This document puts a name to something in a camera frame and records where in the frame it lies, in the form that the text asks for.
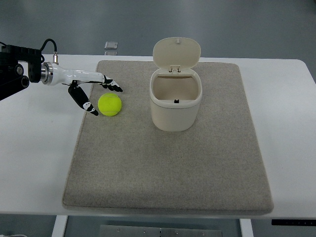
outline felt mat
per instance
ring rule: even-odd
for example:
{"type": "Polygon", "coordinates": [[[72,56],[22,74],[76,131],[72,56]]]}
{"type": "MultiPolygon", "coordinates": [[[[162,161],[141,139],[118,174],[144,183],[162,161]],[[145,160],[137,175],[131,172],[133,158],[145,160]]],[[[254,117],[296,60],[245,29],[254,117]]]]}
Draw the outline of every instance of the felt mat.
{"type": "MultiPolygon", "coordinates": [[[[111,213],[264,214],[273,209],[265,168],[235,64],[198,63],[203,96],[195,123],[164,132],[151,119],[153,62],[101,61],[122,110],[86,113],[63,205],[111,213]]],[[[106,92],[95,84],[97,108],[106,92]]]]}

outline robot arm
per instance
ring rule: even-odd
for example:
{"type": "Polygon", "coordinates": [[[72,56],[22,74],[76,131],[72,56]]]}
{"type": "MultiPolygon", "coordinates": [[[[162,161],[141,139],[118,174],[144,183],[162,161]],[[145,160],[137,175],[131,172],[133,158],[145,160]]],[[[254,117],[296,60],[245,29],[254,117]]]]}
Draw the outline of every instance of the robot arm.
{"type": "Polygon", "coordinates": [[[69,86],[69,94],[81,108],[97,116],[98,112],[91,105],[85,92],[79,87],[80,84],[98,83],[109,90],[122,92],[121,87],[114,80],[101,73],[60,67],[56,43],[52,39],[47,39],[41,49],[0,43],[3,44],[0,52],[0,100],[27,88],[29,82],[42,81],[46,85],[61,83],[69,86]],[[44,63],[41,52],[48,41],[53,42],[55,52],[53,62],[44,63]],[[23,75],[24,69],[18,63],[19,61],[28,63],[29,78],[23,75]]]}

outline tennis ball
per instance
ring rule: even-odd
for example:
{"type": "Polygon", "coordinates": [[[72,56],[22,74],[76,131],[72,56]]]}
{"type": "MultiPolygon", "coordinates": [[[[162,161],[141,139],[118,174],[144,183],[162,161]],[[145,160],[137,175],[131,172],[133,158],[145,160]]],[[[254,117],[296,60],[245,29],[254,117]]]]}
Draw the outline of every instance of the tennis ball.
{"type": "Polygon", "coordinates": [[[122,101],[114,93],[105,93],[98,101],[100,112],[106,116],[116,115],[122,108],[122,101]]]}

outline open lid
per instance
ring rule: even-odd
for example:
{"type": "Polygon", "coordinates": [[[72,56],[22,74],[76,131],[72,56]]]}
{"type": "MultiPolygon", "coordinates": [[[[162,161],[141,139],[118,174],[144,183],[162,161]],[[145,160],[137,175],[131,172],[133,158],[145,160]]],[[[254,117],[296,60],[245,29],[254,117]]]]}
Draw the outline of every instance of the open lid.
{"type": "Polygon", "coordinates": [[[156,43],[153,59],[157,67],[170,69],[170,66],[194,67],[201,56],[200,45],[189,38],[166,38],[156,43]]]}

